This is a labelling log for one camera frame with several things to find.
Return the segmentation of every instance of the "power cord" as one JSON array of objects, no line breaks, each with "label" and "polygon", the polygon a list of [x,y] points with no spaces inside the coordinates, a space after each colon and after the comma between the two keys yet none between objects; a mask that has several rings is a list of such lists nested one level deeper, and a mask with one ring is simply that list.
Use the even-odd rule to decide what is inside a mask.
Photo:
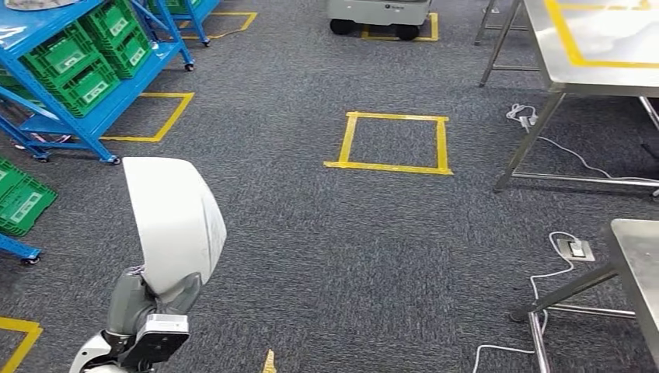
[{"label": "power cord", "polygon": [[[558,249],[558,246],[556,245],[556,241],[554,241],[554,236],[555,235],[566,235],[570,238],[572,238],[575,242],[580,242],[580,240],[575,237],[574,235],[571,235],[570,233],[567,232],[561,232],[561,231],[556,231],[556,232],[551,232],[549,233],[549,242],[551,242],[552,247],[554,251],[560,256],[561,259],[565,260],[567,265],[569,266],[565,270],[559,270],[557,272],[552,272],[551,274],[536,274],[533,276],[530,276],[528,279],[531,281],[531,286],[533,288],[533,296],[537,300],[539,298],[538,296],[538,287],[535,285],[535,279],[537,278],[547,278],[551,276],[558,276],[559,274],[566,274],[570,272],[571,270],[574,269],[574,264],[570,262],[563,254],[560,253],[560,250]],[[540,333],[544,334],[545,333],[545,328],[547,327],[547,322],[549,321],[549,313],[547,313],[546,310],[543,310],[542,313],[544,314],[544,320],[542,321],[542,328],[540,329]],[[518,348],[512,348],[512,347],[504,347],[504,346],[497,346],[496,344],[481,344],[476,348],[476,361],[474,361],[474,369],[472,373],[477,373],[478,371],[478,365],[480,363],[480,352],[484,348],[491,348],[494,350],[505,350],[505,351],[510,351],[510,352],[519,352],[522,354],[535,354],[534,350],[521,350]]]},{"label": "power cord", "polygon": [[[531,116],[530,117],[527,117],[527,116],[519,116],[518,117],[518,114],[521,113],[522,111],[526,110],[526,109],[531,110]],[[531,127],[533,127],[535,125],[535,122],[538,120],[538,116],[535,114],[535,107],[529,106],[529,105],[520,105],[518,103],[514,104],[511,107],[511,111],[506,113],[506,118],[512,119],[512,120],[515,120],[515,121],[519,122],[521,124],[521,127],[524,128],[524,130],[526,131],[526,133],[529,132]],[[607,173],[605,170],[599,169],[597,167],[593,167],[593,166],[589,165],[588,162],[586,162],[586,160],[584,159],[584,157],[579,155],[579,153],[575,152],[574,150],[570,150],[568,148],[565,148],[564,146],[560,145],[559,143],[555,142],[554,140],[550,140],[550,139],[545,138],[543,136],[538,136],[538,138],[541,139],[541,140],[549,142],[551,145],[556,146],[560,150],[563,150],[565,152],[570,153],[571,155],[574,155],[575,157],[577,157],[581,161],[581,164],[584,165],[585,168],[591,169],[591,170],[596,171],[598,173],[601,173],[602,175],[604,175],[608,179],[611,179],[611,180],[641,180],[641,181],[652,181],[652,182],[659,183],[659,180],[645,179],[643,177],[614,177],[614,176],[611,176],[611,174]],[[652,197],[659,197],[659,189],[655,190],[652,193]]]}]

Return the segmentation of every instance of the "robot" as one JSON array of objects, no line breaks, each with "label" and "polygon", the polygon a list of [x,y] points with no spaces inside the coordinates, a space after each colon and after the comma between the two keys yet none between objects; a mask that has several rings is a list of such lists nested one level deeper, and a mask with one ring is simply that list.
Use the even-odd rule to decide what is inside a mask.
[{"label": "robot", "polygon": [[106,328],[76,354],[69,373],[146,373],[190,336],[187,313],[226,240],[213,194],[190,163],[124,158],[144,264],[119,276]]},{"label": "robot", "polygon": [[413,40],[419,36],[419,26],[428,17],[432,0],[328,0],[329,27],[337,35],[347,35],[355,23],[396,25],[396,36]]}]

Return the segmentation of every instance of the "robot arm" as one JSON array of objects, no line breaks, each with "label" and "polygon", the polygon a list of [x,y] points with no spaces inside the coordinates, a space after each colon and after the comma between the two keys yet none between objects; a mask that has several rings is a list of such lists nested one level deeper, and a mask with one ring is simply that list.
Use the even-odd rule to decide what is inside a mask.
[{"label": "robot arm", "polygon": [[125,158],[124,168],[145,264],[119,276],[106,328],[82,346],[69,373],[150,372],[169,360],[190,336],[187,313],[226,238],[218,205],[190,163]]}]

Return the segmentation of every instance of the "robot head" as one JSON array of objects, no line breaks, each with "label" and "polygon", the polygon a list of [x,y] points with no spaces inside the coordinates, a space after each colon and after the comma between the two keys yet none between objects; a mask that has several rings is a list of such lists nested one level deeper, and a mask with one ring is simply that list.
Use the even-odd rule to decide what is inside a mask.
[{"label": "robot head", "polygon": [[191,163],[124,158],[145,268],[142,277],[163,302],[194,272],[204,284],[218,262],[226,227],[213,194]]}]

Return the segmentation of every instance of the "floor marking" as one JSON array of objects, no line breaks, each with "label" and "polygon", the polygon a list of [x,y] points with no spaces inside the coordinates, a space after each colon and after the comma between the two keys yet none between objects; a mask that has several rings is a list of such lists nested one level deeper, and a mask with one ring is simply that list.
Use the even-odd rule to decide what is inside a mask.
[{"label": "floor marking", "polygon": [[[247,30],[249,28],[249,25],[251,25],[252,22],[254,22],[254,19],[256,18],[256,16],[259,15],[259,13],[258,12],[211,12],[210,15],[211,16],[247,16],[247,20],[244,23],[242,23],[242,26],[240,26],[240,28],[237,30],[228,31],[220,35],[207,35],[208,39],[219,39],[221,37],[226,37],[227,35],[230,35],[232,33],[239,33],[241,31]],[[190,25],[190,21],[183,21],[179,25],[179,29],[186,28],[189,25]],[[192,37],[192,36],[182,37],[182,38],[187,40],[198,39],[198,37]]]},{"label": "floor marking", "polygon": [[631,61],[599,61],[588,60],[584,58],[579,50],[577,42],[572,36],[570,27],[563,17],[563,11],[567,10],[612,10],[612,11],[656,11],[649,1],[640,0],[639,5],[635,7],[625,7],[621,5],[586,5],[586,4],[562,4],[557,0],[545,0],[545,6],[549,13],[549,18],[554,23],[558,36],[563,42],[563,47],[567,53],[570,63],[574,66],[592,67],[592,68],[659,68],[659,63],[654,62],[631,62]]},{"label": "floor marking", "polygon": [[[429,37],[417,37],[413,41],[437,41],[439,40],[439,15],[435,12],[428,13],[431,21],[431,35]],[[400,40],[397,37],[372,37],[368,33],[368,25],[361,29],[361,38],[365,40]]]},{"label": "floor marking", "polygon": [[38,322],[9,319],[6,317],[0,317],[0,329],[26,334],[19,346],[14,350],[12,356],[7,360],[5,366],[0,368],[0,373],[13,373],[19,367],[27,353],[30,352],[30,349],[44,330],[39,327]]},{"label": "floor marking", "polygon": [[[343,143],[337,162],[324,162],[325,167],[335,167],[339,169],[373,169],[378,171],[393,171],[399,173],[430,173],[435,175],[453,175],[448,168],[448,153],[446,148],[446,128],[445,123],[448,117],[435,117],[428,115],[406,115],[406,114],[385,114],[385,113],[362,113],[351,111],[346,114],[348,117],[346,131],[343,135]],[[350,150],[354,140],[354,132],[357,128],[357,119],[375,118],[389,120],[426,120],[436,122],[437,138],[437,167],[419,167],[419,166],[398,166],[384,165],[380,163],[351,162]]]},{"label": "floor marking", "polygon": [[186,109],[190,101],[194,97],[194,92],[184,92],[184,93],[166,93],[166,92],[143,92],[140,94],[140,97],[158,97],[158,98],[174,98],[181,99],[179,106],[176,107],[174,112],[165,124],[160,127],[158,132],[155,135],[150,137],[139,137],[139,136],[101,136],[101,140],[115,140],[115,141],[140,141],[140,142],[159,142],[162,138],[165,137],[167,132],[172,129],[172,126],[179,119],[183,111]]},{"label": "floor marking", "polygon": [[268,350],[266,362],[263,364],[263,371],[261,373],[277,373],[277,369],[274,367],[274,351]]}]

